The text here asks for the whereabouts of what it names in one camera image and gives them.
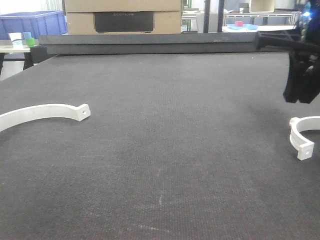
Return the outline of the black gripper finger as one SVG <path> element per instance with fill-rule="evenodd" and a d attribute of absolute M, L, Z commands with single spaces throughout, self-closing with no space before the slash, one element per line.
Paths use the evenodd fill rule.
<path fill-rule="evenodd" d="M 320 53 L 320 29 L 306 31 L 305 39 L 297 29 L 278 31 L 258 31 L 255 35 L 254 45 L 257 50 L 274 48 L 287 51 Z"/>
<path fill-rule="evenodd" d="M 290 51 L 289 71 L 283 92 L 287 103 L 310 104 L 320 94 L 320 57 L 302 51 Z"/>

